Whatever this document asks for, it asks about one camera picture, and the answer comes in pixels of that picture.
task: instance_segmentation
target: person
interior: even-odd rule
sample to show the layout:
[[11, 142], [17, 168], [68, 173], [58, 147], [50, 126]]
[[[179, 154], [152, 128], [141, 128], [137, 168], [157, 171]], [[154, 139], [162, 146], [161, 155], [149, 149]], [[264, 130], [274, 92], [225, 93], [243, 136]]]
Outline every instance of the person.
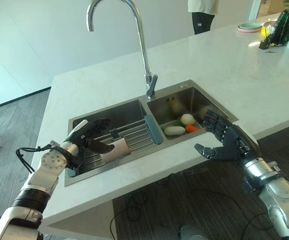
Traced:
[[188, 12], [192, 13], [194, 34], [210, 31], [218, 13], [219, 0], [188, 0]]

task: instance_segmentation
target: silver robotic arm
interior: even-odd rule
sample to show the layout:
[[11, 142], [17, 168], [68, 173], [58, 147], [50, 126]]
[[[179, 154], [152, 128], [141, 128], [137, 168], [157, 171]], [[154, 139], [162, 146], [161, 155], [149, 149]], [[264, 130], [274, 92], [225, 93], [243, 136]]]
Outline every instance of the silver robotic arm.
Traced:
[[236, 161], [247, 173], [243, 186], [246, 192], [260, 191], [275, 230], [282, 239], [289, 240], [289, 182], [281, 176], [277, 163], [266, 163], [259, 146], [239, 126], [215, 112], [207, 110], [203, 123], [223, 146], [196, 144], [195, 149], [209, 160]]
[[93, 140], [94, 134], [106, 129], [110, 120], [103, 118], [92, 122], [83, 120], [65, 141], [59, 145], [52, 141], [39, 163], [31, 173], [14, 200], [0, 219], [0, 240], [43, 240], [38, 232], [43, 212], [65, 168], [74, 169], [80, 160], [79, 148], [89, 148], [100, 154], [108, 153], [114, 145], [105, 145]]

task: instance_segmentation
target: floor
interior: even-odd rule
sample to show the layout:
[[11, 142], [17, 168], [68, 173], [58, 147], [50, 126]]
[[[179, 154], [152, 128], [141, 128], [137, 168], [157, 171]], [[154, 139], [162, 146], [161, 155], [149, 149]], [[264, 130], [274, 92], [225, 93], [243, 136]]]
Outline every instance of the floor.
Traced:
[[[289, 178], [289, 128], [259, 141], [263, 158], [276, 161]], [[231, 162], [205, 162], [193, 168], [171, 175], [124, 196], [114, 199], [118, 239], [121, 240], [176, 240], [179, 227], [184, 224], [198, 225], [210, 240], [239, 240], [248, 221], [237, 205], [226, 194], [235, 199], [242, 211], [251, 219], [266, 211], [263, 203], [254, 194], [246, 194], [241, 188], [244, 172]], [[144, 205], [137, 202], [147, 197]], [[141, 217], [130, 221], [126, 206], [138, 206]], [[128, 210], [129, 218], [137, 218], [138, 208]], [[253, 222], [259, 228], [270, 226], [267, 215]], [[257, 230], [249, 226], [244, 240], [280, 240], [274, 229]]]
[[[8, 208], [28, 177], [15, 151], [35, 147], [49, 90], [0, 107], [0, 216]], [[33, 154], [24, 158], [31, 162]]]
[[[0, 215], [10, 206], [28, 176], [15, 150], [36, 145], [48, 95], [49, 91], [46, 91], [0, 107]], [[263, 138], [259, 143], [266, 160], [277, 161], [289, 176], [289, 128]], [[26, 154], [24, 157], [30, 162], [32, 156]], [[118, 215], [116, 227], [119, 239], [175, 240], [179, 226], [190, 223], [199, 225], [211, 240], [240, 239], [248, 221], [232, 200], [210, 190], [232, 196], [250, 219], [264, 212], [265, 208], [256, 196], [242, 191], [243, 176], [241, 169], [232, 163], [208, 162], [141, 188], [147, 196], [146, 204], [139, 205], [141, 218], [132, 222], [125, 211]], [[129, 206], [133, 206], [135, 201], [139, 203], [143, 198], [139, 191], [118, 197], [114, 200], [114, 210], [118, 213], [128, 201]], [[133, 208], [129, 217], [137, 217], [137, 214], [138, 208]], [[255, 219], [253, 223], [259, 227], [270, 224], [265, 216]], [[64, 238], [51, 237], [51, 240], [60, 239]], [[279, 237], [273, 229], [260, 231], [250, 225], [244, 239]]]
[[270, 2], [271, 2], [271, 0], [262, 0], [261, 1], [257, 18], [261, 18], [261, 17], [265, 17], [265, 16], [269, 15], [268, 10], [269, 10], [269, 6], [270, 6]]

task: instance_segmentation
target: marble countertop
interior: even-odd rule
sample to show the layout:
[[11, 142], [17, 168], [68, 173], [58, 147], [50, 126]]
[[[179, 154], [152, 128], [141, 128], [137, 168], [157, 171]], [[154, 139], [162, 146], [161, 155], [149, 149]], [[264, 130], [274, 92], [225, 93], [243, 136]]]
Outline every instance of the marble countertop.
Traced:
[[[191, 79], [235, 115], [256, 139], [284, 129], [289, 126], [289, 49], [261, 50], [252, 44], [262, 39], [260, 32], [242, 33], [237, 25], [230, 25], [150, 48], [151, 71], [159, 75], [156, 89]], [[70, 118], [143, 94], [140, 52], [57, 75], [37, 145], [63, 141]], [[220, 145], [211, 133], [205, 133], [66, 187], [63, 172], [43, 224], [81, 213], [205, 161], [194, 149], [195, 143]], [[34, 168], [42, 155], [34, 154]]]

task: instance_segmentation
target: kitchen sink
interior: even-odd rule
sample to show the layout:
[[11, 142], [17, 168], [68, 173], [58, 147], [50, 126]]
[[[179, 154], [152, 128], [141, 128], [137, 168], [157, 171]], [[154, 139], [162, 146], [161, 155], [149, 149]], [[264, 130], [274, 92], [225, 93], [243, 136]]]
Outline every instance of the kitchen sink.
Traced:
[[[203, 117], [207, 109], [213, 110], [225, 118], [228, 117], [217, 105], [206, 97], [206, 93], [203, 94], [202, 89], [198, 89], [197, 86], [187, 87], [186, 89], [173, 92], [167, 96], [150, 101], [147, 104], [153, 117], [162, 129], [180, 125], [180, 117], [183, 114], [191, 114], [196, 120], [194, 125], [199, 129], [203, 129]], [[182, 136], [183, 135], [165, 135], [168, 140]]]
[[[69, 120], [68, 132], [84, 119], [110, 118], [107, 130], [95, 139], [110, 144], [124, 138], [131, 154], [103, 162], [99, 154], [81, 149], [79, 155], [83, 163], [75, 171], [66, 168], [65, 186], [205, 133], [202, 124], [207, 109], [232, 122], [237, 120], [192, 80], [158, 90], [155, 95], [155, 99], [143, 95]], [[164, 128], [181, 124], [183, 114], [193, 115], [199, 130], [177, 136], [165, 135]]]

